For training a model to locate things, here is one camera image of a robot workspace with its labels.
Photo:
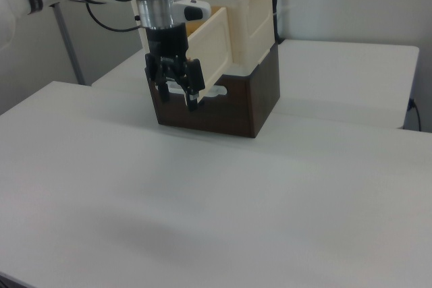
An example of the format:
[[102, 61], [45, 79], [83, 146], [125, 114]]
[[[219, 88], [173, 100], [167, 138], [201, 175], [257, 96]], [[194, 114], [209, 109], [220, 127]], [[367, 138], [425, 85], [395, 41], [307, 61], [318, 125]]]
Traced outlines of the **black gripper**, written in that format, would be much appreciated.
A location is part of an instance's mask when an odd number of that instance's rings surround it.
[[189, 112], [198, 108], [198, 92], [205, 89], [203, 71], [198, 59], [189, 59], [186, 25], [173, 28], [146, 29], [149, 52], [145, 55], [146, 73], [158, 85], [162, 103], [169, 101], [168, 81], [174, 81], [186, 91]]

